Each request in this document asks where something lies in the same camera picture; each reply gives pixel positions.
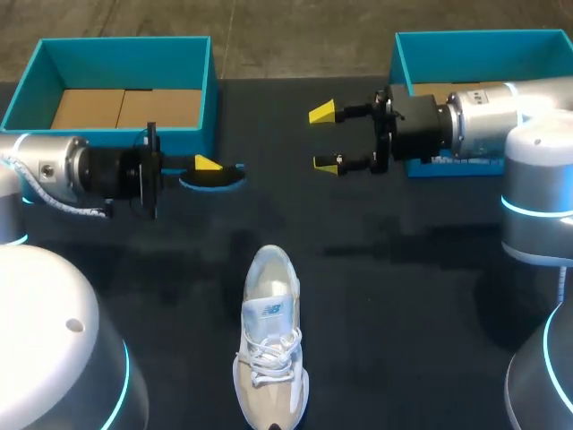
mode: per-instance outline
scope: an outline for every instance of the cardboard box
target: cardboard box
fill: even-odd
[[[65,90],[52,130],[197,127],[200,90]]]
[[[155,121],[167,155],[211,157],[217,103],[208,37],[42,39],[0,132],[129,147]]]
[[[51,128],[115,128],[124,93],[124,90],[65,90]]]
[[[128,90],[117,128],[143,128],[148,121],[158,127],[196,127],[200,112],[200,90]]]
[[[396,34],[389,81],[441,102],[475,85],[571,75],[573,45],[562,30],[435,31]],[[406,170],[418,177],[500,175],[503,160],[456,160],[445,150],[431,164],[408,161]]]

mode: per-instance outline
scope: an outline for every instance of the cable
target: cable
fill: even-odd
[[[559,281],[557,283],[557,304],[560,305],[565,299],[565,278],[567,277],[567,267],[559,268]]]
[[[83,215],[88,217],[97,217],[97,218],[107,218],[106,213],[102,209],[80,209],[74,208],[73,206],[64,204],[56,200],[54,197],[49,195],[44,191],[42,185],[39,184],[38,180],[31,174],[30,170],[21,163],[17,158],[13,155],[9,154],[0,154],[0,159],[4,162],[9,163],[11,166],[22,175],[22,177],[30,184],[32,189],[38,194],[38,196],[49,206],[56,208],[60,211],[70,213],[72,215]]]

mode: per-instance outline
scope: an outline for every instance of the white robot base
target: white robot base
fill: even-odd
[[[88,280],[27,245],[0,246],[0,269],[0,428],[145,430],[145,382]]]
[[[573,302],[553,311],[513,356],[505,381],[505,404],[514,430],[573,427]]]

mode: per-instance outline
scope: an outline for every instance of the gray floor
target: gray floor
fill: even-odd
[[[573,0],[0,0],[0,82],[40,38],[210,35],[225,78],[385,74],[406,30],[562,28]]]

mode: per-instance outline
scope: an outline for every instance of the white sneaker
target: white sneaker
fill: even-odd
[[[244,283],[236,396],[256,430],[293,430],[308,402],[299,317],[300,283],[288,255],[263,246]]]

